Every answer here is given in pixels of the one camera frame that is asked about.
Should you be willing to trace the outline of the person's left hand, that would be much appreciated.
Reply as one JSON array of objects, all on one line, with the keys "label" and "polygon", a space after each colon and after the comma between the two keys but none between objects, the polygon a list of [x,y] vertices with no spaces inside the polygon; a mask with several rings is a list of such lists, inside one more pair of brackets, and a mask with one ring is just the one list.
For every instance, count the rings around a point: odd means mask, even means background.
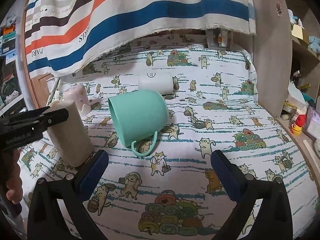
[{"label": "person's left hand", "polygon": [[7,179],[5,185],[8,189],[6,196],[13,204],[19,204],[23,195],[22,180],[20,178],[21,169],[18,164],[19,158],[20,151],[18,149],[2,153],[5,178]]}]

